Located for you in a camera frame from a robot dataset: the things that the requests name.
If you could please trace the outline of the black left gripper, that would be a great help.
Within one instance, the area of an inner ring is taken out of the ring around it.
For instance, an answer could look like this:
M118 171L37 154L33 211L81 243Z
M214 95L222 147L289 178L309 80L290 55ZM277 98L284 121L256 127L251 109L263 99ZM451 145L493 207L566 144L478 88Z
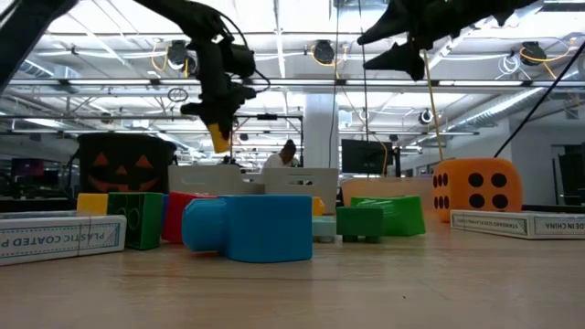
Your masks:
M230 74L249 78L256 70L254 52L228 39L199 45L200 103L189 102L180 108L182 115L197 116L207 127L219 129L222 138L229 138L234 114L247 100L256 97L253 88L233 82Z

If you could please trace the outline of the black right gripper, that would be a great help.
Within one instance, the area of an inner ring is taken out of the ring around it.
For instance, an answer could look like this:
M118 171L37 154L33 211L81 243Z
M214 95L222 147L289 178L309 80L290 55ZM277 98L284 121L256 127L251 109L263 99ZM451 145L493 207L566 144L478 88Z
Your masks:
M364 46L386 37L407 32L407 41L394 44L390 50L366 61L366 70L393 70L408 74L412 80L422 80L425 62L415 50L429 50L434 41L452 34L455 27L449 15L455 14L453 1L400 0L389 3L378 21L358 39Z

